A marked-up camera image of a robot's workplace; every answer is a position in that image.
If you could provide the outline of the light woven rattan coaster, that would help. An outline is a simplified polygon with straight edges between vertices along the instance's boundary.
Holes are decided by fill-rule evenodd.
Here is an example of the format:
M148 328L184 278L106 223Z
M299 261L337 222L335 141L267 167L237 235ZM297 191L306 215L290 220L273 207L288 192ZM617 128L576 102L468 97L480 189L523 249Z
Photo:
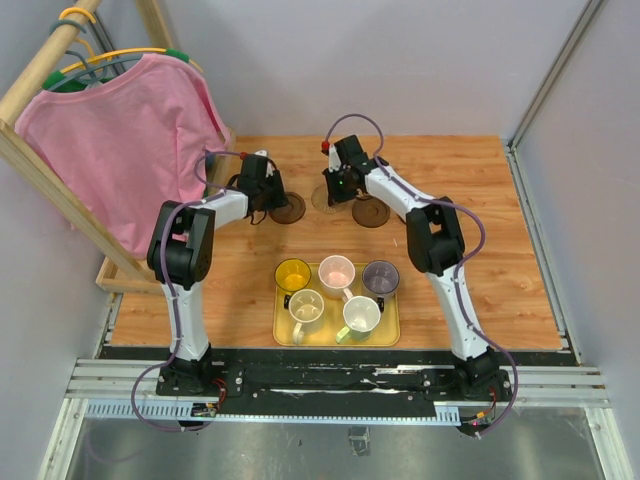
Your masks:
M311 195L311 202L314 208L323 214L336 214L345 211L351 206L350 202L329 204L328 191L325 186L319 185Z

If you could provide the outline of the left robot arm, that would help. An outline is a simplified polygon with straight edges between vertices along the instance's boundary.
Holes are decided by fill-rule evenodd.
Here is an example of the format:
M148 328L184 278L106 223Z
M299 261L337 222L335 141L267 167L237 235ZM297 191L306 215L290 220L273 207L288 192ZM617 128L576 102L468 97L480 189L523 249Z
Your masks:
M241 170L220 192L196 201L165 201L147 252L147 265L162 285L170 312L170 359L188 363L179 383L190 394L207 393L214 371L200 360L210 348L203 320L202 284L212 260L217 229L257 212L288 204L280 171L263 151L242 153Z

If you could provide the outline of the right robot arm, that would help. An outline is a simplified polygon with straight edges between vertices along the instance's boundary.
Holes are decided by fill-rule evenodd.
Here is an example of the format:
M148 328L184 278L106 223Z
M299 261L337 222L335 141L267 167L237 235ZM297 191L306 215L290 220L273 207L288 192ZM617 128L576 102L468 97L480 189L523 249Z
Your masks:
M330 205L350 201L360 193L381 200L404 218L407 250L412 265L432 283L451 338L452 353L462 361L481 356L483 340L464 317L472 303L467 290L457 298L454 268L463 259L465 243L454 208L415 189L386 162L368 157L358 138L348 136L334 144L325 140L321 151L328 157L323 171Z

